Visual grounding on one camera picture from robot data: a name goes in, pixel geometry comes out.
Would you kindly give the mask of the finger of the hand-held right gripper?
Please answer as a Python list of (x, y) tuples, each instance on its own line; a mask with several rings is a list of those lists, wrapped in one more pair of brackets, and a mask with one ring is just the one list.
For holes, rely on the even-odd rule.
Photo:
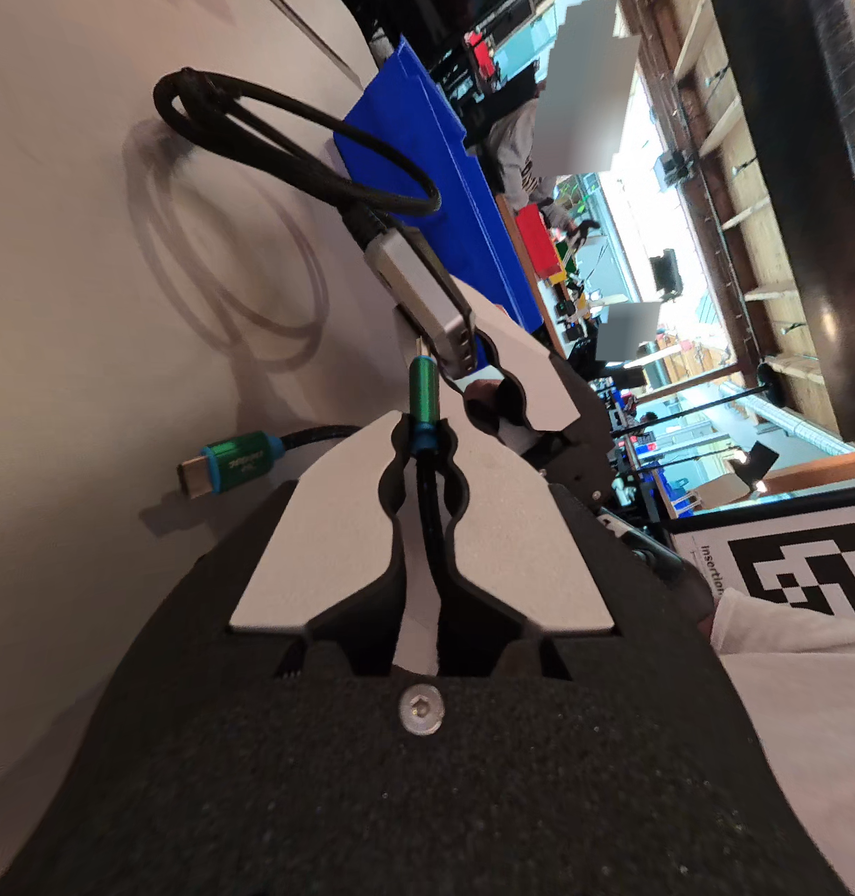
[(469, 382), (463, 391), (468, 419), (478, 429), (493, 435), (507, 448), (523, 456), (540, 441), (540, 437), (503, 414), (503, 399), (507, 398), (507, 394), (500, 397), (500, 389), (506, 391), (506, 379), (485, 377)]
[(534, 433), (563, 433), (581, 419), (556, 366), (558, 355), (545, 349), (500, 307), (456, 279), (473, 312), (474, 333), (489, 365), (502, 376), (499, 415)]

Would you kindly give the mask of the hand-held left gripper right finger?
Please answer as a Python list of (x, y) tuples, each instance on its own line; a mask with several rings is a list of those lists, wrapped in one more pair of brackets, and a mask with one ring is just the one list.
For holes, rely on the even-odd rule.
[(616, 623), (547, 481), (469, 421), (436, 428), (441, 673), (491, 673), (519, 641), (611, 636)]

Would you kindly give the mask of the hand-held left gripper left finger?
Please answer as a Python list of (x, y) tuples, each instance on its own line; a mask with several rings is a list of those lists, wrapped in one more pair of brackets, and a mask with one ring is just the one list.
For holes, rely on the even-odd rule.
[(300, 478), (230, 620), (235, 633), (338, 644), (354, 670), (389, 670), (406, 605), (398, 513), (409, 418), (393, 410)]

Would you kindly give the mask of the black hdmi switch with cable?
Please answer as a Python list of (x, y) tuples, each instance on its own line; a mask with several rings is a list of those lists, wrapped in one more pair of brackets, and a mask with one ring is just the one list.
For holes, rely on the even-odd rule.
[[(321, 126), (384, 159), (420, 188), (391, 193), (338, 174), (317, 156), (254, 115), (252, 99)], [(442, 205), (440, 190), (415, 162), (378, 137), (296, 98), (222, 73), (190, 67), (162, 76), (153, 103), (163, 122), (196, 147), (264, 172), (332, 208), (384, 284), (405, 320), (427, 342), (448, 378), (478, 362), (475, 315), (451, 274), (417, 228), (402, 216), (426, 218)]]

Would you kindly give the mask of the red plastic bin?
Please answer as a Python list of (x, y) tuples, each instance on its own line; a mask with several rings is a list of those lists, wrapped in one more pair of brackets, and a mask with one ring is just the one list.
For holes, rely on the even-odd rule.
[(540, 209), (527, 204), (517, 212), (515, 224), (538, 279), (551, 280), (561, 274), (560, 256)]

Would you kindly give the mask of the blue plastic bin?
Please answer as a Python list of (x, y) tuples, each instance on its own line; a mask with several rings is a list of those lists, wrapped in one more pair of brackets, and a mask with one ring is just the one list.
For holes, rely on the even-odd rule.
[(406, 39), (344, 118), (405, 155), (434, 182), (438, 212), (398, 214), (420, 229), (449, 274), (533, 333), (543, 317), (487, 180), (464, 148), (466, 131)]

